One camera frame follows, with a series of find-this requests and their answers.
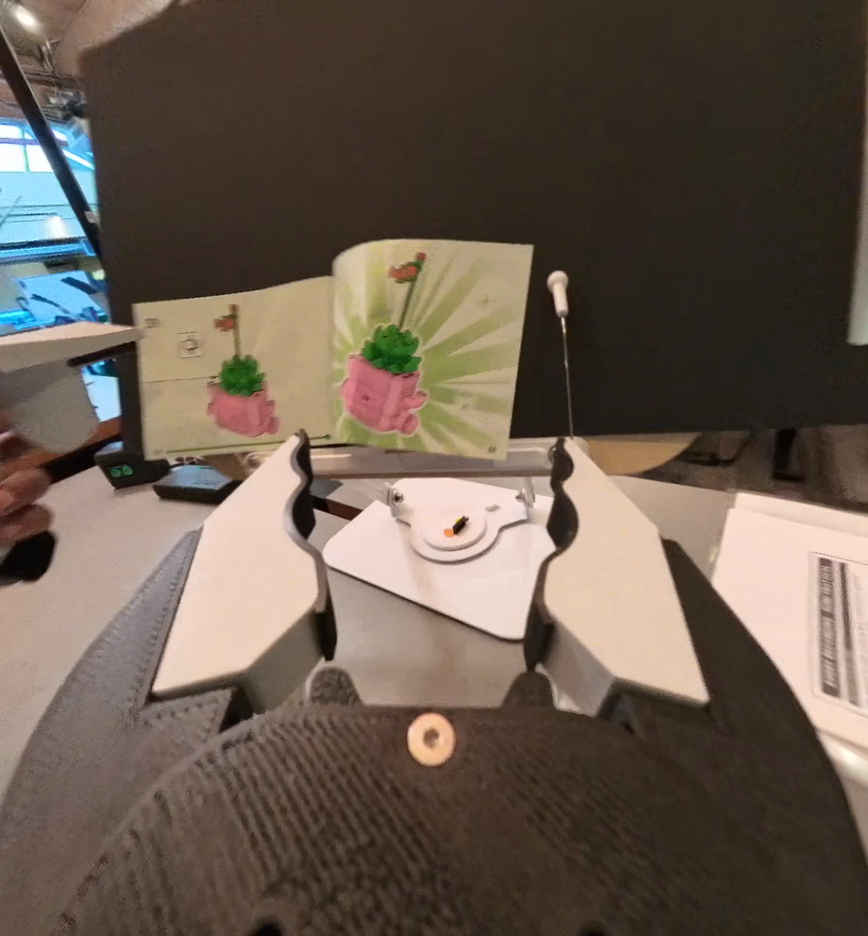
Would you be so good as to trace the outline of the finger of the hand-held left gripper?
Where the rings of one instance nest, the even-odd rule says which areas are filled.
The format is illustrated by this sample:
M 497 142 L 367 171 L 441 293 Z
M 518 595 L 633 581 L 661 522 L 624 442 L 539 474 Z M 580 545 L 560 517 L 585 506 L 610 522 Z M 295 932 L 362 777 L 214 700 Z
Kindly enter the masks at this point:
M 100 420 L 82 368 L 132 349 L 132 326 L 77 322 L 0 337 L 0 413 L 34 448 L 56 455 L 89 442 Z

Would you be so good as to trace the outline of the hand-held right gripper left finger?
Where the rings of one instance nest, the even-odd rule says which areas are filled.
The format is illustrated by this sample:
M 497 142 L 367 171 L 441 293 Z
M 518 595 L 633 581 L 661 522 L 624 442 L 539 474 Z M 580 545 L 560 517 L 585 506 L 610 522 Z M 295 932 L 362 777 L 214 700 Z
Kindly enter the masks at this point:
M 238 689 L 255 713 L 334 659 L 327 567 L 310 541 L 311 446 L 299 431 L 207 518 L 152 684 L 173 700 Z

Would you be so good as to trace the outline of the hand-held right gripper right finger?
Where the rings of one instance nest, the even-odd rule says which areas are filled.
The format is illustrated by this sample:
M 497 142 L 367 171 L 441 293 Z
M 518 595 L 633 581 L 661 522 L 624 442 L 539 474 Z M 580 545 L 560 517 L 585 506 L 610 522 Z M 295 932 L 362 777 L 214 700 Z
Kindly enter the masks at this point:
M 625 692 L 703 708 L 709 691 L 657 526 L 571 438 L 549 453 L 553 503 L 525 665 L 599 715 Z

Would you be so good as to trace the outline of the toy brick instruction booklet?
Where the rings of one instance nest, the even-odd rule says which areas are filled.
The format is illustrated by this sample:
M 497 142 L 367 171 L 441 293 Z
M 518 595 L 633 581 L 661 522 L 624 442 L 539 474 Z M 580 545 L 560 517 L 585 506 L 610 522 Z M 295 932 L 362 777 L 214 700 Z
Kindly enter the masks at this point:
M 311 446 L 502 458 L 534 248 L 376 240 L 329 275 L 136 305 L 149 458 Z

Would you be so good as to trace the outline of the person's left hand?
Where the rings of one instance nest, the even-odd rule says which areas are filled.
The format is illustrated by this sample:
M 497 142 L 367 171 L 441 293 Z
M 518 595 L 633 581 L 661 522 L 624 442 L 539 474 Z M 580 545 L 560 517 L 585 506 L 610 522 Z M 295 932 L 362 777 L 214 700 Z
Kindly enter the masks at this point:
M 50 481 L 23 460 L 30 445 L 7 424 L 0 412 L 0 546 L 15 546 L 49 532 L 52 514 L 42 504 Z

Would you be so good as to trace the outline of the black power bank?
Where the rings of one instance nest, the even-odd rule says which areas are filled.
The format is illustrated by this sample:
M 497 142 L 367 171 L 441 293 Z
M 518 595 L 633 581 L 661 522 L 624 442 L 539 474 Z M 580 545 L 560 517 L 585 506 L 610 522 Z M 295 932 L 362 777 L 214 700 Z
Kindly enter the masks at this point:
M 165 501 L 184 502 L 208 507 L 222 504 L 241 484 L 204 463 L 180 463 L 152 485 L 154 493 Z

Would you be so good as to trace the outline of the black charging case green lights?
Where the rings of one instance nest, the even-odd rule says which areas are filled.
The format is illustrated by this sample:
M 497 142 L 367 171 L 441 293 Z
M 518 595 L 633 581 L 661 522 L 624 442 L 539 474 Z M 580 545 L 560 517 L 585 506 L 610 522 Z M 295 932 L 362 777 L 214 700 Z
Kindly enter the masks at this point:
M 167 460 L 147 460 L 122 441 L 100 448 L 94 453 L 93 462 L 114 489 L 154 485 L 171 470 Z

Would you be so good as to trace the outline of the printed paper in acrylic holder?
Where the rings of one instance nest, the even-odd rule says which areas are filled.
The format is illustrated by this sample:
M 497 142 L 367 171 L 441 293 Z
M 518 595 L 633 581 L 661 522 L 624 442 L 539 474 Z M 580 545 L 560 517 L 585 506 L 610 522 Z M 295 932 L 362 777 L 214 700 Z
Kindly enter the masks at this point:
M 868 750 L 868 516 L 738 494 L 712 581 L 820 732 Z

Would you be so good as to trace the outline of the white book stand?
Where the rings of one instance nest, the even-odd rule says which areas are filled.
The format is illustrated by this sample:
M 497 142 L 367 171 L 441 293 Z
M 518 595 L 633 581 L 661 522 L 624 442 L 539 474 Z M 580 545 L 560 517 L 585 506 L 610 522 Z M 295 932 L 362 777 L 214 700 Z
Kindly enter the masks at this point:
M 343 356 L 344 428 L 368 449 L 362 457 L 394 453 L 386 468 L 357 470 L 369 478 L 393 474 L 381 502 L 365 509 L 322 551 L 328 568 L 392 592 L 418 605 L 507 641 L 524 636 L 538 568 L 551 553 L 545 532 L 551 500 L 517 498 L 509 488 L 459 479 L 453 439 L 425 440 L 435 411 L 434 346 L 413 325 L 383 312 L 367 343 Z M 331 477 L 345 475 L 342 448 L 311 447 L 311 470 L 323 461 Z M 466 529 L 442 535 L 461 516 Z

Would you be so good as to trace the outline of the black pole stand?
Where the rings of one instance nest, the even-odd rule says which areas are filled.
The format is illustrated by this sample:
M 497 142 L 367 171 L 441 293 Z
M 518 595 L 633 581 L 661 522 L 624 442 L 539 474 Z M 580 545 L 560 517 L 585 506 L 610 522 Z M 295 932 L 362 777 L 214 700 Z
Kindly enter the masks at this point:
M 101 258 L 100 230 L 96 215 L 65 158 L 59 141 L 48 123 L 19 62 L 18 54 L 0 24 L 0 71 L 30 125 L 53 170 L 60 188 L 77 218 L 94 255 Z

